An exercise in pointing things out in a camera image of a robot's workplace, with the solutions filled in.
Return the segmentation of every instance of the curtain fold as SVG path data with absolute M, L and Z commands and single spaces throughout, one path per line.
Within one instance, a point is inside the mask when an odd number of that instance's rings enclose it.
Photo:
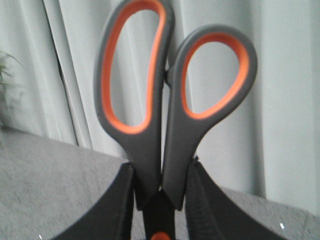
M 119 2 L 3 0 L 0 30 L 7 34 L 0 39 L 0 50 L 22 64 L 6 60 L 12 66 L 8 69 L 12 77 L 6 81 L 14 85 L 5 87 L 7 108 L 0 113 L 10 117 L 8 126 L 125 156 L 100 126 L 93 101 L 102 29 Z M 168 66 L 183 39 L 207 24 L 237 28 L 253 41 L 258 55 L 250 94 L 197 149 L 206 170 L 223 187 L 320 215 L 319 1 L 170 3 L 176 24 Z M 132 16 L 122 29 L 113 60 L 112 105 L 119 119 L 132 126 L 145 116 L 147 69 L 157 25 L 153 12 Z M 202 46 L 187 72 L 188 106 L 195 112 L 212 106 L 237 72 L 237 59 L 228 47 Z M 162 145 L 168 97 L 169 88 L 164 86 Z

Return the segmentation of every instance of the scissors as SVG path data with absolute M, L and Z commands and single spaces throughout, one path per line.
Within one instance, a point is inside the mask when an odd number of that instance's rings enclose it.
M 159 24 L 149 62 L 146 114 L 141 124 L 129 126 L 117 118 L 111 104 L 112 62 L 125 22 L 142 10 L 156 12 Z M 174 24 L 174 11 L 165 0 L 124 0 L 108 19 L 95 63 L 95 110 L 101 126 L 125 150 L 129 163 L 122 165 L 113 184 L 96 205 L 55 240 L 129 239 L 133 191 L 137 208 L 143 212 L 148 240 L 176 239 L 175 210 L 182 209 L 184 198 L 192 240 L 283 239 L 238 208 L 194 158 L 206 132 L 227 117 L 253 85 L 257 72 L 253 44 L 232 27 L 206 25 L 182 42 L 173 64 L 166 71 Z M 186 74 L 193 54 L 209 42 L 229 46 L 238 59 L 239 70 L 233 85 L 217 104 L 195 113 L 186 100 Z M 170 96 L 161 169 L 164 79 L 170 87 Z

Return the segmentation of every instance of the black scissor blade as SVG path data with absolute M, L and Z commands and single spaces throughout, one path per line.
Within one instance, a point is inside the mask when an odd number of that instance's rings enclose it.
M 175 240 L 175 208 L 163 191 L 158 191 L 143 208 L 143 223 L 146 239 L 154 234 L 166 233 Z
M 286 240 L 240 209 L 199 162 L 189 167 L 185 213 L 190 240 Z

